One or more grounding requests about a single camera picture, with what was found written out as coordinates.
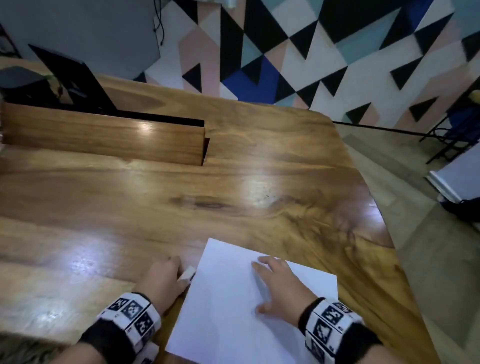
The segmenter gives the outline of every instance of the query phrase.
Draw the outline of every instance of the person's right hand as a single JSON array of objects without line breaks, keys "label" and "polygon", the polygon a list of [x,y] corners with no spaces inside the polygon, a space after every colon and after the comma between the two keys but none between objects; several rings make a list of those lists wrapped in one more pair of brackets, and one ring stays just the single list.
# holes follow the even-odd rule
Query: person's right hand
[{"label": "person's right hand", "polygon": [[318,297],[293,274],[285,260],[261,256],[258,261],[270,267],[252,262],[252,267],[267,285],[272,301],[258,305],[255,312],[280,317],[298,327],[301,314]]}]

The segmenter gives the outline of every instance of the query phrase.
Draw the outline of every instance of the floor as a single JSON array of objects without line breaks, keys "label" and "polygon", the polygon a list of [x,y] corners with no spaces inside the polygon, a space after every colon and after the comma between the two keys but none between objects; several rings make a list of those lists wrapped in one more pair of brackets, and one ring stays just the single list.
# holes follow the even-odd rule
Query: floor
[{"label": "floor", "polygon": [[423,178],[439,142],[336,125],[384,217],[443,363],[480,363],[480,234]]}]

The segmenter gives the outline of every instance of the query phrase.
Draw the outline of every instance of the white eraser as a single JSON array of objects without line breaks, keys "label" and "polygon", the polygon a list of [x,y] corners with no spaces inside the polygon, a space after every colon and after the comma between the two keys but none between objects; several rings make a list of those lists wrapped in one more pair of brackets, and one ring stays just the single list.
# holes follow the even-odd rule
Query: white eraser
[{"label": "white eraser", "polygon": [[177,282],[178,282],[179,280],[182,280],[182,279],[192,280],[193,275],[195,274],[196,271],[197,271],[197,270],[196,270],[194,267],[192,267],[192,266],[188,267],[188,268],[183,272],[183,274],[180,276],[180,278],[178,278]]}]

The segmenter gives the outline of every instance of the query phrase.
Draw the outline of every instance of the hand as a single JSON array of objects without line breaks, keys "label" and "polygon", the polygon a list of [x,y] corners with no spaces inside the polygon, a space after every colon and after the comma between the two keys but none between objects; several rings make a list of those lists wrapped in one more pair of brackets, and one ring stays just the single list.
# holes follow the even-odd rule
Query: hand
[{"label": "hand", "polygon": [[267,285],[272,301],[258,305],[255,312],[278,316],[298,327],[301,314],[318,297],[293,274],[285,260],[261,256],[258,261],[270,267],[252,262],[252,267]]},{"label": "hand", "polygon": [[190,284],[188,279],[177,282],[181,271],[181,261],[178,256],[155,262],[147,275],[135,286],[133,292],[147,296],[157,312],[163,315]]}]

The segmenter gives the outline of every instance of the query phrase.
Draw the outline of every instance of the wood grain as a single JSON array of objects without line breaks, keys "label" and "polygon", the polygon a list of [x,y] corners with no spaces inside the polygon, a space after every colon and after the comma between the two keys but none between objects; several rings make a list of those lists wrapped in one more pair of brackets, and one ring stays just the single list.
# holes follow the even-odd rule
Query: wood grain
[{"label": "wood grain", "polygon": [[[120,109],[205,120],[204,165],[6,147],[0,269],[11,273],[0,330],[74,342],[151,261],[177,254],[196,266],[212,237],[336,274],[340,299],[387,346],[411,363],[439,363],[378,207],[330,119],[98,79]],[[162,348],[180,305],[156,336]],[[163,352],[158,362],[178,360]]]},{"label": "wood grain", "polygon": [[3,103],[5,144],[201,166],[205,129]]}]

